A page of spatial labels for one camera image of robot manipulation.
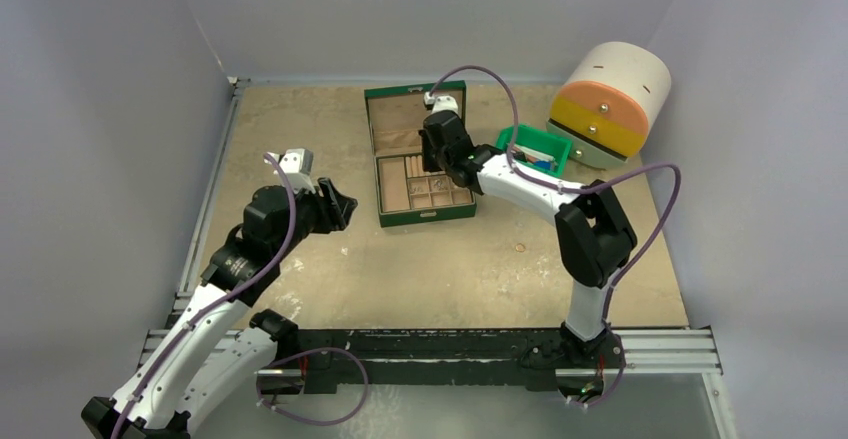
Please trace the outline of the green jewelry box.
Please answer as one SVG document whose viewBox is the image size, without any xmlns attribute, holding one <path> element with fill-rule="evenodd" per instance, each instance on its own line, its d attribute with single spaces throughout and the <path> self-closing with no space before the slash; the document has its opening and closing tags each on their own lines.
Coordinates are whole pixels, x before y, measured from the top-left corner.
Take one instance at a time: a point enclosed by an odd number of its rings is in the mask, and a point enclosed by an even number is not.
<svg viewBox="0 0 848 439">
<path fill-rule="evenodd" d="M 364 91 L 366 118 L 375 169 L 377 216 L 381 227 L 408 226 L 429 222 L 472 218 L 477 204 L 425 212 L 409 211 L 381 214 L 379 211 L 375 159 L 383 156 L 422 154 L 419 130 L 428 111 L 423 96 L 432 88 L 430 83 L 371 88 Z"/>
</svg>

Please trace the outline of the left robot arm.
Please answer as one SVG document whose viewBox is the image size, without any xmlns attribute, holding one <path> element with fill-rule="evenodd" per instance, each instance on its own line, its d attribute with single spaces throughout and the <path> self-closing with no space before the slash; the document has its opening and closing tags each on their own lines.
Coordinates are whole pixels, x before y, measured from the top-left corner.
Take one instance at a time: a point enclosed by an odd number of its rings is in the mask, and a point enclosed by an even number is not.
<svg viewBox="0 0 848 439">
<path fill-rule="evenodd" d="M 270 310 L 225 351 L 215 349 L 279 277 L 281 260 L 310 234 L 346 229 L 357 205 L 328 178 L 256 190 L 155 351 L 115 393 L 83 408 L 93 436 L 190 438 L 249 375 L 292 364 L 298 327 Z"/>
</svg>

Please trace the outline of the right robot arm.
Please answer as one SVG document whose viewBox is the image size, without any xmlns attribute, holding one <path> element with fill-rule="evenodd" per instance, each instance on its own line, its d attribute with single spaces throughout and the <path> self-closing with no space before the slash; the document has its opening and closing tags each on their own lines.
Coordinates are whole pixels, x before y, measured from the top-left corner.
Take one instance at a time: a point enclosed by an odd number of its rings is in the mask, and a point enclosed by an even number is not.
<svg viewBox="0 0 848 439">
<path fill-rule="evenodd" d="M 594 182 L 595 192 L 575 183 L 547 187 L 547 175 L 514 162 L 511 154 L 473 144 L 463 120 L 450 110 L 429 114 L 419 134 L 426 170 L 443 171 L 455 185 L 506 200 L 555 228 L 561 261 L 573 280 L 561 351 L 576 366 L 596 358 L 609 336 L 610 281 L 637 244 L 614 191 L 602 181 Z"/>
</svg>

